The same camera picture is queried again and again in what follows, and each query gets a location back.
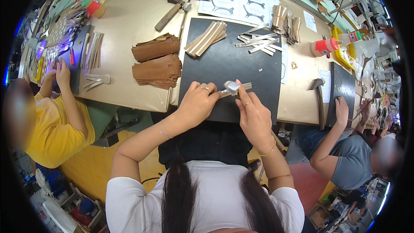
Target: floor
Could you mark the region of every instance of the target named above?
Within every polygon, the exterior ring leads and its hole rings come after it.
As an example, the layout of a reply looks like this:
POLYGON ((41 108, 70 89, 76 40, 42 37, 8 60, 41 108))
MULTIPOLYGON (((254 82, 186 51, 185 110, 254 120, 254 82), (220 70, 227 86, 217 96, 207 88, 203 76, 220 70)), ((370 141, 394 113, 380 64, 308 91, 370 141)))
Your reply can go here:
MULTIPOLYGON (((105 203, 106 184, 111 174, 112 156, 119 144, 134 134, 134 132, 127 131, 119 132, 119 142, 110 148, 87 146, 63 163, 61 169, 84 194, 105 203)), ((254 159, 260 159, 260 156, 255 149, 252 149, 248 154, 248 160, 254 159)), ((256 171, 256 176, 260 174, 261 168, 262 165, 256 171)), ((165 171, 165 167, 158 162, 157 148, 140 162, 142 181, 159 177, 158 173, 163 174, 165 171)), ((326 197, 334 185, 329 184, 328 180, 321 177, 308 163, 291 165, 291 171, 295 188, 299 193, 305 214, 307 214, 312 210, 317 200, 326 197)), ((147 192, 150 192, 156 182, 156 179, 149 180, 143 186, 147 192)), ((263 173, 261 184, 267 184, 266 172, 263 173)))

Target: gold bracelet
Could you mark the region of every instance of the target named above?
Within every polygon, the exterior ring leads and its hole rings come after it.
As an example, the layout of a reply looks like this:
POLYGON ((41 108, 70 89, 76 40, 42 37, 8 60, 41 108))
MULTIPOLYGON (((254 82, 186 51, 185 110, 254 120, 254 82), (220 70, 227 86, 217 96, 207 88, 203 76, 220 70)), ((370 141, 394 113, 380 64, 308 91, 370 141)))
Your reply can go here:
POLYGON ((276 140, 274 140, 273 148, 272 148, 271 151, 269 151, 269 153, 264 154, 264 155, 260 154, 260 152, 257 152, 257 153, 259 153, 259 156, 261 156, 261 157, 267 157, 268 155, 272 154, 272 152, 274 151, 274 147, 276 147, 276 140))
POLYGON ((163 130, 163 131, 161 131, 161 134, 165 134, 165 135, 167 135, 170 139, 172 139, 173 137, 171 137, 171 136, 170 136, 170 134, 168 134, 168 133, 165 131, 163 121, 164 121, 164 119, 162 119, 162 120, 161 120, 161 126, 162 126, 162 130, 163 130))

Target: work table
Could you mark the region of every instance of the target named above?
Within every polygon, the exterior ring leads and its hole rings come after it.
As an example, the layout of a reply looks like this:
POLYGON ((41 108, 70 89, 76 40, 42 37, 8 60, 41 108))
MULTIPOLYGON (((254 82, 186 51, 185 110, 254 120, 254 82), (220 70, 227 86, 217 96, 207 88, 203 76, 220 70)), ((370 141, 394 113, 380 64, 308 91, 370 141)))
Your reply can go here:
MULTIPOLYGON (((178 105, 180 78, 175 88, 164 90, 152 85, 138 85, 132 77, 131 67, 136 63, 131 48, 133 45, 152 40, 162 34, 170 33, 180 39, 179 59, 184 59, 184 46, 187 43, 187 33, 191 18, 209 18, 252 25, 236 20, 203 16, 198 14, 198 0, 191 0, 192 8, 187 12, 177 13, 161 32, 154 26, 167 13, 173 4, 166 0, 106 0, 106 12, 100 18, 93 18, 91 24, 94 31, 104 34, 101 46, 101 66, 92 69, 93 74, 110 74, 110 84, 96 86, 85 92, 86 70, 80 77, 80 92, 77 95, 94 101, 126 106, 134 109, 166 112, 169 104, 178 105)), ((318 69, 330 70, 329 62, 337 61, 335 54, 331 58, 326 56, 314 57, 310 45, 322 39, 322 35, 331 37, 329 26, 315 16, 317 33, 307 28, 305 24, 304 8, 291 0, 280 0, 282 6, 292 11, 294 16, 302 20, 299 30, 301 43, 288 46, 288 65, 286 66, 287 83, 281 84, 277 120, 301 124, 318 124, 318 99, 315 91, 309 88, 312 81, 319 77, 318 69), (292 69, 291 63, 296 62, 297 69, 292 69)), ((359 106, 360 98, 355 95, 355 110, 359 106)), ((328 104, 324 104, 325 119, 328 104)))

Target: instruction sheet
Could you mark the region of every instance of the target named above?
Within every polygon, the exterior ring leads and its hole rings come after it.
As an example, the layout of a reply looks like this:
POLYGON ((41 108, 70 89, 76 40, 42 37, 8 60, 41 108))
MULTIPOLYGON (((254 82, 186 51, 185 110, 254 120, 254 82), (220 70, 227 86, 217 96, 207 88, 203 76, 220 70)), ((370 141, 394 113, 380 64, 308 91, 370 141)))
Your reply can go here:
POLYGON ((331 98, 331 72, 329 70, 320 69, 319 78, 325 80, 325 84, 322 86, 322 100, 323 102, 329 102, 331 98))
POLYGON ((273 6, 279 0, 200 0, 199 13, 235 19, 256 25, 272 25, 273 6))
POLYGON ((305 16, 306 27, 311 29, 315 33, 317 33, 318 31, 316 30, 316 23, 315 23, 315 18, 313 17, 313 15, 306 12, 305 10, 303 10, 303 14, 305 16))
POLYGON ((282 76, 280 82, 283 84, 287 83, 287 49, 288 45, 286 43, 282 43, 282 49, 284 49, 284 52, 282 52, 282 76))

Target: person in gray shirt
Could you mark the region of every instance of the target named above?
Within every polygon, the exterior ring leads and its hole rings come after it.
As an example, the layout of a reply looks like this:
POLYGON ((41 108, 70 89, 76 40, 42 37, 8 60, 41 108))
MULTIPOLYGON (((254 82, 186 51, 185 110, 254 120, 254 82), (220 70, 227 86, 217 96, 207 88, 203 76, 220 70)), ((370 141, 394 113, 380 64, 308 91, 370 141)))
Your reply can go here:
POLYGON ((348 123, 348 105, 342 96, 335 99, 337 121, 332 128, 295 125, 299 150, 310 165, 341 189, 356 189, 374 174, 394 176, 401 168, 403 150, 391 137, 375 144, 362 133, 369 118, 370 103, 363 101, 362 118, 352 134, 344 131, 348 123))

